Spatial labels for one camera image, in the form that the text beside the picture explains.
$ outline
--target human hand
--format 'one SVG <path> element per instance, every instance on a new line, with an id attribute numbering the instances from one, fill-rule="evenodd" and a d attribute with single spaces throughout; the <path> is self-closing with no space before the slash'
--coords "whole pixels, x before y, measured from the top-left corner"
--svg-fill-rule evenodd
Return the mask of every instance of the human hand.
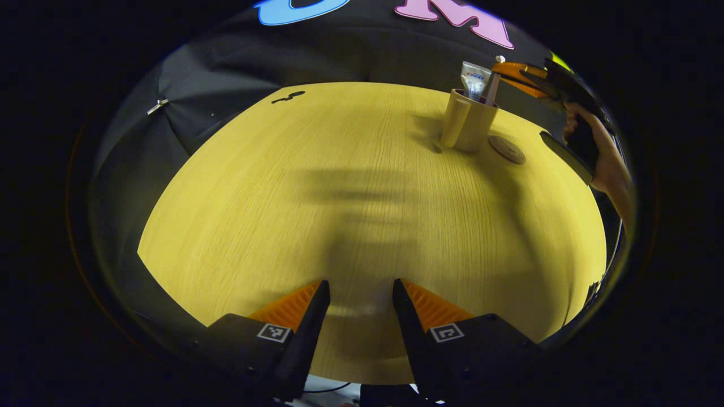
<path id="1" fill-rule="evenodd" d="M 628 182 L 631 176 L 628 173 L 626 165 L 623 163 L 623 157 L 621 157 L 618 152 L 611 134 L 606 130 L 601 120 L 596 117 L 596 115 L 585 110 L 580 104 L 565 104 L 565 108 L 568 110 L 565 129 L 563 131 L 563 138 L 566 143 L 568 143 L 571 134 L 578 127 L 578 122 L 576 121 L 577 116 L 581 116 L 586 123 L 591 126 L 593 139 L 598 148 L 598 161 L 596 161 L 591 186 L 603 193 L 609 193 L 612 188 L 620 185 L 622 182 Z"/>
<path id="2" fill-rule="evenodd" d="M 568 110 L 563 131 L 565 142 L 568 143 L 571 133 L 578 127 L 576 117 L 581 116 L 591 126 L 593 139 L 598 148 L 598 160 L 591 186 L 608 195 L 624 226 L 630 230 L 634 221 L 634 182 L 613 137 L 601 120 L 580 104 L 566 103 L 565 108 Z"/>

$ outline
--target orange gripper pad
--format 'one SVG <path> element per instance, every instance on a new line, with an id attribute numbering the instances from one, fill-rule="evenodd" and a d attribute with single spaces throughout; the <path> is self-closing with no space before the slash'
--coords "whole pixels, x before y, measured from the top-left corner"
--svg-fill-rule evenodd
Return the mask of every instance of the orange gripper pad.
<path id="1" fill-rule="evenodd" d="M 432 327 L 452 324 L 473 317 L 459 306 L 425 290 L 419 285 L 405 279 L 401 280 L 415 306 L 417 317 L 420 319 L 422 330 L 425 333 Z"/>
<path id="2" fill-rule="evenodd" d="M 292 331 L 296 333 L 321 281 L 322 280 L 319 280 L 310 285 L 305 285 L 299 290 L 285 295 L 251 314 L 249 318 L 268 324 L 292 328 Z"/>

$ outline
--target round coaster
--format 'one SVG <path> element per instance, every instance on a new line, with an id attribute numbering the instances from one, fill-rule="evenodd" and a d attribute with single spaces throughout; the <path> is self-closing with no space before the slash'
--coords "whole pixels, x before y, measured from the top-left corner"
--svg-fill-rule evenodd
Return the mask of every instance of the round coaster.
<path id="1" fill-rule="evenodd" d="M 488 143 L 495 149 L 501 156 L 504 156 L 509 161 L 516 164 L 522 164 L 526 162 L 526 156 L 523 152 L 509 140 L 499 137 L 497 135 L 491 135 L 488 137 Z"/>

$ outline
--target wooden table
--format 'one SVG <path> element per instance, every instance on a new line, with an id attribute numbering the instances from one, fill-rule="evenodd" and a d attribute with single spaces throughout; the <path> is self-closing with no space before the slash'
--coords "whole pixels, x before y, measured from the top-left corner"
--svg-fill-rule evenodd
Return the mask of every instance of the wooden table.
<path id="1" fill-rule="evenodd" d="M 295 91 L 306 93 L 271 103 Z M 437 148 L 447 99 L 382 83 L 277 91 L 176 174 L 138 254 L 206 325 L 328 279 L 311 373 L 330 379 L 413 382 L 392 308 L 398 277 L 546 338 L 605 270 L 594 197 L 539 127 L 504 111 L 490 134 L 525 164 L 487 143 L 478 155 Z"/>

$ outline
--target pink letter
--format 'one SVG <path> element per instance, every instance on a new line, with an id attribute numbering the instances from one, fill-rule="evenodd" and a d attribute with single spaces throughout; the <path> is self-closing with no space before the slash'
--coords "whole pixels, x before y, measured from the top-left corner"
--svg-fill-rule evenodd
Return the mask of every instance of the pink letter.
<path id="1" fill-rule="evenodd" d="M 395 7 L 395 12 L 406 17 L 435 21 L 439 17 L 430 10 L 430 3 L 455 27 L 476 18 L 478 23 L 470 27 L 475 34 L 507 49 L 514 48 L 503 21 L 473 6 L 461 6 L 453 0 L 405 0 L 405 5 Z"/>

